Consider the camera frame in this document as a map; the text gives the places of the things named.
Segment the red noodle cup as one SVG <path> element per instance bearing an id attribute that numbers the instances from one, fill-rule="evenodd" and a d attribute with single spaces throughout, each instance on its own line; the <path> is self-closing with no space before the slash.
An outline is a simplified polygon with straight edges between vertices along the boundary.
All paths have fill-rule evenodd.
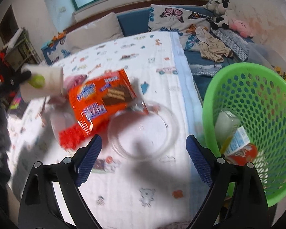
<path id="1" fill-rule="evenodd" d="M 247 162 L 253 162 L 257 155 L 257 147 L 254 144 L 249 143 L 248 145 L 244 146 L 243 148 L 240 148 L 237 152 L 231 154 L 225 159 L 230 164 L 244 166 Z"/>

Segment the pudding cup white label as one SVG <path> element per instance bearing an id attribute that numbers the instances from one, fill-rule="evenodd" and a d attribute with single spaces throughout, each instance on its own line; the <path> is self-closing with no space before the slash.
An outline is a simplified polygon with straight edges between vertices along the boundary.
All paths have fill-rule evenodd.
<path id="1" fill-rule="evenodd" d="M 76 120 L 70 110 L 55 109 L 50 113 L 50 122 L 54 137 L 60 145 L 59 133 L 72 127 L 76 123 Z"/>

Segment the white paper cup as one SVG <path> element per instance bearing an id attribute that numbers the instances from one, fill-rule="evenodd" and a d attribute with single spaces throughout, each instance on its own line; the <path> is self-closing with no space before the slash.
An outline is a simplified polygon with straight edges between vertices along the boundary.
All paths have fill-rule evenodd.
<path id="1" fill-rule="evenodd" d="M 31 77 L 20 85 L 20 94 L 24 102 L 47 96 L 59 96 L 63 93 L 63 68 L 25 64 L 21 72 L 31 72 Z"/>

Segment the pink wrapper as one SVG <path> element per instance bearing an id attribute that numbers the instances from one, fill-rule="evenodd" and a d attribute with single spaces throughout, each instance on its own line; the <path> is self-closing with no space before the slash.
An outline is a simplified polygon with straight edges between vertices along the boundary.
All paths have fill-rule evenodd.
<path id="1" fill-rule="evenodd" d="M 88 76 L 86 74 L 66 77 L 63 82 L 62 94 L 58 96 L 51 96 L 48 101 L 48 104 L 53 104 L 55 106 L 63 106 L 68 101 L 68 92 L 72 88 L 83 84 L 87 77 Z"/>

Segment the small clear jar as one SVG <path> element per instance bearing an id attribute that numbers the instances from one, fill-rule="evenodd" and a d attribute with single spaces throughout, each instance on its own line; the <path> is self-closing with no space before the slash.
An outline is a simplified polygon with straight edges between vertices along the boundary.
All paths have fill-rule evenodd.
<path id="1" fill-rule="evenodd" d="M 221 111 L 214 126 L 215 138 L 221 148 L 230 144 L 233 135 L 240 126 L 239 118 L 231 111 Z"/>

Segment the orange wafer snack bag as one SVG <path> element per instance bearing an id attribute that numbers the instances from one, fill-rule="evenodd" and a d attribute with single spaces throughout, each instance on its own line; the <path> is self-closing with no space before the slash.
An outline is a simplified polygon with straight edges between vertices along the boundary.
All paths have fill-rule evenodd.
<path id="1" fill-rule="evenodd" d="M 137 95 L 124 69 L 75 86 L 68 92 L 76 123 L 58 133 L 64 149 L 76 149 L 82 141 L 105 130 L 110 118 L 129 108 Z"/>

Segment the clear plastic dome lid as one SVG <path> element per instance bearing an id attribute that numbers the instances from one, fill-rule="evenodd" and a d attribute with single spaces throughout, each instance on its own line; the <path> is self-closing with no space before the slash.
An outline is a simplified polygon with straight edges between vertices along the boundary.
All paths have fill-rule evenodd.
<path id="1" fill-rule="evenodd" d="M 175 114 L 166 106 L 146 101 L 117 112 L 109 122 L 107 137 L 121 157 L 146 162 L 157 159 L 177 142 L 180 132 Z"/>

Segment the marker pen box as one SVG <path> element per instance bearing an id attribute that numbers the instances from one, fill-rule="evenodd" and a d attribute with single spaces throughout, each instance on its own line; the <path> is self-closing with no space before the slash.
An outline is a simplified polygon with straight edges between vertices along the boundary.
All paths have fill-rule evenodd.
<path id="1" fill-rule="evenodd" d="M 18 92 L 10 104 L 7 114 L 16 119 L 22 119 L 27 107 L 28 103 L 23 100 L 20 92 Z"/>

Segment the printed white tablecloth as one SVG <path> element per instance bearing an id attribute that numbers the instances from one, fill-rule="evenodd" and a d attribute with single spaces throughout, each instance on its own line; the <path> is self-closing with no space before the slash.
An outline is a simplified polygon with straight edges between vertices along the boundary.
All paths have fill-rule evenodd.
<path id="1" fill-rule="evenodd" d="M 202 134 L 202 106 L 176 32 L 112 40 L 51 67 L 24 65 L 33 73 L 25 86 L 31 101 L 8 116 L 8 184 L 21 198 L 36 161 L 53 164 L 74 154 L 58 142 L 58 132 L 76 123 L 74 112 L 68 103 L 50 104 L 43 90 L 59 91 L 76 76 L 116 79 L 120 69 L 150 113 L 133 105 L 111 117 L 101 134 L 103 149 L 79 190 L 103 228 L 186 228 L 208 188 L 185 148 L 189 134 Z"/>

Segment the shelf rack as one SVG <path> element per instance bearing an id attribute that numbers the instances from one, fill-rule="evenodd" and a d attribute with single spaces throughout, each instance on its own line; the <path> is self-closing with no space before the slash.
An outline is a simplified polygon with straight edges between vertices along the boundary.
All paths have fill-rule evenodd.
<path id="1" fill-rule="evenodd" d="M 28 31 L 22 27 L 7 44 L 4 60 L 7 61 L 15 71 L 22 68 L 24 64 L 39 64 L 41 58 L 33 47 Z"/>

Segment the green plastic basket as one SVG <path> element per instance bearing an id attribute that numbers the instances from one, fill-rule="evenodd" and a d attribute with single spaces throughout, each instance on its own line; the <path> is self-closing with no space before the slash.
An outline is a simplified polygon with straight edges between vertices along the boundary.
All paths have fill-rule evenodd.
<path id="1" fill-rule="evenodd" d="M 237 116 L 258 149 L 254 164 L 269 206 L 286 196 L 286 81 L 254 63 L 234 63 L 211 80 L 202 110 L 206 147 L 219 157 L 214 125 L 221 111 Z"/>

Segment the clear storage bin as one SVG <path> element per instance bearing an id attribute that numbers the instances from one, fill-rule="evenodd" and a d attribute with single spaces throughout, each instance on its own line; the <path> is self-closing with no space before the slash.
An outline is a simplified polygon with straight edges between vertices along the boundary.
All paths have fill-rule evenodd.
<path id="1" fill-rule="evenodd" d="M 273 71 L 280 67 L 281 72 L 286 73 L 286 61 L 271 47 L 249 42 L 248 63 L 263 65 Z"/>

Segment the cow plush toy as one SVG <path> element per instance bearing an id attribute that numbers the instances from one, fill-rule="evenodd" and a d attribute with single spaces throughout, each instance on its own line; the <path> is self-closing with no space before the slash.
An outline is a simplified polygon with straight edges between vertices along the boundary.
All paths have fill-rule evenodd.
<path id="1" fill-rule="evenodd" d="M 209 0 L 202 7 L 213 13 L 211 19 L 212 30 L 218 30 L 219 28 L 229 29 L 229 16 L 227 11 L 229 10 L 230 0 Z"/>

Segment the right butterfly pillow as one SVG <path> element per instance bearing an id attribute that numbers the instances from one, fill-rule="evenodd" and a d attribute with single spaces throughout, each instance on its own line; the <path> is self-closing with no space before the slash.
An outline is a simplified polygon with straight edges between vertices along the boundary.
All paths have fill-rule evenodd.
<path id="1" fill-rule="evenodd" d="M 148 29 L 177 33 L 185 51 L 200 51 L 196 29 L 209 31 L 210 23 L 211 17 L 191 10 L 154 4 L 149 9 Z"/>

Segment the wall socket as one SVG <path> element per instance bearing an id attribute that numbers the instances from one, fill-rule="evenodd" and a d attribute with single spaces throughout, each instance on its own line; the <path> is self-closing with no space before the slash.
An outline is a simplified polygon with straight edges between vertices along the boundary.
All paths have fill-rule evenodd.
<path id="1" fill-rule="evenodd" d="M 59 12 L 60 12 L 60 13 L 65 12 L 66 10 L 67 10 L 67 9 L 66 9 L 64 6 L 59 8 Z"/>

